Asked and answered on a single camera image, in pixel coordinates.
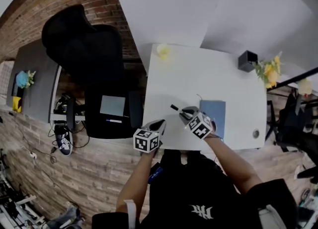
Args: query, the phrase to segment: stone brick wall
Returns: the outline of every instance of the stone brick wall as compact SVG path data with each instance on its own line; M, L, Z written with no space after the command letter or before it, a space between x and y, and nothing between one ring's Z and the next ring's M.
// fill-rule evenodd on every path
M0 17L0 62L41 37L46 20L58 11L82 4L91 24L115 26L121 33L125 59L139 58L119 0L14 0Z

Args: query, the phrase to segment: person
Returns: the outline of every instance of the person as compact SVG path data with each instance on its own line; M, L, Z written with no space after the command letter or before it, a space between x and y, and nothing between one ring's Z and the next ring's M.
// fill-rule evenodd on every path
M92 229L105 228L296 228L295 200L283 179L262 182L253 167L214 134L205 138L222 169L200 152L165 150L150 184L150 211L139 223L155 152L142 154L120 192L116 212L94 215ZM136 205L131 225L128 204Z

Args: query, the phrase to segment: blue notebook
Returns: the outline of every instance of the blue notebook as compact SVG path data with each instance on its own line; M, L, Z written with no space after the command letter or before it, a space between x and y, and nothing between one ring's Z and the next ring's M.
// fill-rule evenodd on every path
M217 125L216 134L223 139L225 128L225 102L201 100L200 109L204 111L211 120L214 120Z

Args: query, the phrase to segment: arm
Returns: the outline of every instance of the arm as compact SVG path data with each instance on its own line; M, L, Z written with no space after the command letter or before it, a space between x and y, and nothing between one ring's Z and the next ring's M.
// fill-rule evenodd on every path
M205 141L217 156L227 176L242 194L246 194L253 186L262 183L254 168L219 138L207 136Z
M126 213L127 207L124 200L132 199L134 200L137 208L136 216L139 218L147 191L148 178L153 158L154 152L149 154L144 153L141 156L133 174L130 176L118 196L116 212Z

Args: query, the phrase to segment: wooden floor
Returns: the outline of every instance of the wooden floor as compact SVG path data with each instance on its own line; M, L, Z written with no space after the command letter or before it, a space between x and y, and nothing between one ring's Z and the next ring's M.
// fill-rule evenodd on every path
M275 109L285 105L285 98L269 96ZM36 195L34 206L46 218L52 219L65 210L66 202L73 201L80 207L86 221L84 228L91 227L91 217L115 209L116 198L132 173L140 156L132 148L132 140L90 139L82 149L74 149L70 157L59 151L54 153L57 163L51 164L49 156L34 151L36 163L28 150L36 148L50 153L53 137L48 137L49 124L42 124L22 114L17 117L0 112L3 124L0 124L0 147L7 154L9 180L17 187L22 185L24 193ZM30 146L22 140L22 132ZM80 146L87 141L85 131L76 134L75 143ZM273 136L259 150L244 150L238 153L249 161L264 180L284 178L295 199L299 201L302 191L310 187L305 179L294 179L295 168L312 163L303 153L283 153L272 144ZM162 151L154 163L159 161ZM142 218L148 213L149 199L146 195Z

